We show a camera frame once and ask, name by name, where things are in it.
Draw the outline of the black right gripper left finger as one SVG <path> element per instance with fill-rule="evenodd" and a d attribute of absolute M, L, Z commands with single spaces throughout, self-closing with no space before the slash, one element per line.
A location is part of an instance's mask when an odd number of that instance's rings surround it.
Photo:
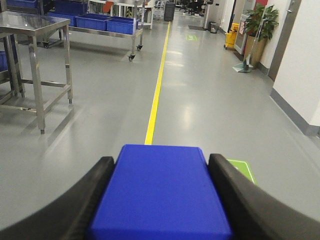
<path fill-rule="evenodd" d="M 2 240 L 84 240 L 86 230 L 114 172 L 111 156 L 103 156 L 69 190 L 53 202 L 1 230 Z"/>

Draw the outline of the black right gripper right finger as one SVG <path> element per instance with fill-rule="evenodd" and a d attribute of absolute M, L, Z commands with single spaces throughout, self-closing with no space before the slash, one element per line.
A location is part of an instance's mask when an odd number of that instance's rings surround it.
<path fill-rule="evenodd" d="M 212 153 L 208 171 L 234 240 L 318 240 L 319 221 L 293 209 L 252 183 L 223 155 Z"/>

